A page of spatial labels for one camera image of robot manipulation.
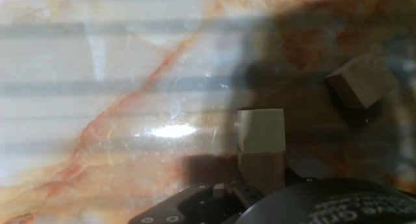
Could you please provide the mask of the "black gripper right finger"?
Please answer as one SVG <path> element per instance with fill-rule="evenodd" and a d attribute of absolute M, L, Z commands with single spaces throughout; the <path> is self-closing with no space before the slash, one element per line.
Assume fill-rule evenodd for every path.
<path fill-rule="evenodd" d="M 304 179 L 299 176 L 292 168 L 285 168 L 285 185 L 292 186 L 303 182 Z"/>

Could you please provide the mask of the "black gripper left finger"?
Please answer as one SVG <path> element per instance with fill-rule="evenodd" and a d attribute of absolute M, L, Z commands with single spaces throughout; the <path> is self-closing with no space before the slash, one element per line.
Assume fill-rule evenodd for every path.
<path fill-rule="evenodd" d="M 246 185 L 239 170 L 216 185 L 191 184 L 179 193 L 131 218 L 128 224 L 234 223 L 264 195 Z"/>

